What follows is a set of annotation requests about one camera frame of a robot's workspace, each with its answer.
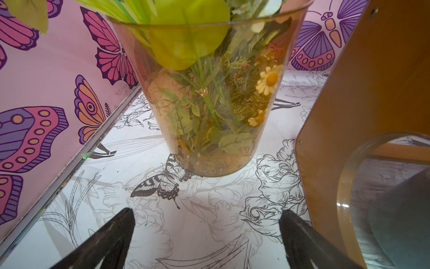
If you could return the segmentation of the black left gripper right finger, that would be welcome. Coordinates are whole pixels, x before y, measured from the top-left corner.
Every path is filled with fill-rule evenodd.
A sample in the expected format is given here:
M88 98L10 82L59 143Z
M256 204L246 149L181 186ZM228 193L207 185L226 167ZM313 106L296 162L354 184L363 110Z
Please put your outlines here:
M293 211L282 213L279 227L290 268L361 268Z

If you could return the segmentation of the clear vase with flowers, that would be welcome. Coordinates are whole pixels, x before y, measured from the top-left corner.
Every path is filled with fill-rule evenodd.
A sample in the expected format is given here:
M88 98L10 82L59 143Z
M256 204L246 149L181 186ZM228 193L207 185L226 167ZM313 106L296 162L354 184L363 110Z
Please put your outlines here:
M243 168L311 1L80 1L106 78L140 83L168 176Z

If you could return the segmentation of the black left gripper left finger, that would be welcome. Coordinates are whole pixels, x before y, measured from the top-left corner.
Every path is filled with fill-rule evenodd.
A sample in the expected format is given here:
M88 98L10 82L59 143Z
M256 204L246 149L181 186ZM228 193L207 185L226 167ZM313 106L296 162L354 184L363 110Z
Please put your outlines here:
M124 208L54 269L122 269L135 227L134 213Z

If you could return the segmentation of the wooden three-tier shelf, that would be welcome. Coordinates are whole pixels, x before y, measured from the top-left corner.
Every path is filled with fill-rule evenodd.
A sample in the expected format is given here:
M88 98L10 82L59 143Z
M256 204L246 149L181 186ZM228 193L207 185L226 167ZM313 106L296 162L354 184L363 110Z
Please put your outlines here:
M365 265L349 209L357 170L379 146L430 136L430 3L369 1L295 147L314 228Z

